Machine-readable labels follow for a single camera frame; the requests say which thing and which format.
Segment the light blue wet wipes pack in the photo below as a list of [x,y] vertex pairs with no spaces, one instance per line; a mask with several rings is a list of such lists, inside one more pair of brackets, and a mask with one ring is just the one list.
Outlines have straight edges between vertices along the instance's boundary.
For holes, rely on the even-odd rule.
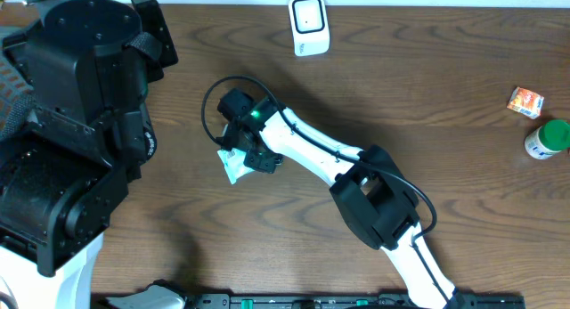
[[246,152],[243,150],[226,149],[222,146],[217,154],[224,165],[225,173],[231,184],[236,184],[242,176],[254,172],[254,169],[245,166]]

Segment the small orange juice carton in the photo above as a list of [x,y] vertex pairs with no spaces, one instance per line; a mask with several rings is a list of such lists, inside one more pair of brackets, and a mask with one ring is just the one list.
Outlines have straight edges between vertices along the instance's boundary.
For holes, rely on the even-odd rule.
[[507,108],[523,114],[530,119],[536,119],[542,113],[543,103],[543,96],[518,86],[513,91]]

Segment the green lid jar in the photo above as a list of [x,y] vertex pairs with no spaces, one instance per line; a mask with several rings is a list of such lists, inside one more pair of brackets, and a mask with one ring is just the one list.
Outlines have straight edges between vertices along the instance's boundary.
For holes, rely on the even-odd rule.
[[532,158],[549,159],[569,148],[569,124],[562,119],[551,120],[529,134],[524,146]]

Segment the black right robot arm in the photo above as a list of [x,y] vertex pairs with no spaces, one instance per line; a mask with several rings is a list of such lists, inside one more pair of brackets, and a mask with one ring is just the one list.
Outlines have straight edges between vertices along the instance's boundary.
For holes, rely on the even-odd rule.
[[217,110],[227,121],[218,155],[231,183],[254,171],[271,174],[285,158],[296,161],[328,185],[353,235],[386,253],[414,305],[463,305],[424,240],[427,231],[416,208],[426,195],[405,179],[385,150],[338,142],[270,97],[256,102],[237,88],[222,97]]

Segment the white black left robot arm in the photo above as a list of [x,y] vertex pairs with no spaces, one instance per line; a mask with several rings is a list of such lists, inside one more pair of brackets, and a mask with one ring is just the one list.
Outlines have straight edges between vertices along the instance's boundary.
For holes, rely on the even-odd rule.
[[178,58],[157,0],[23,0],[1,30],[1,305],[87,308],[110,217],[156,152]]

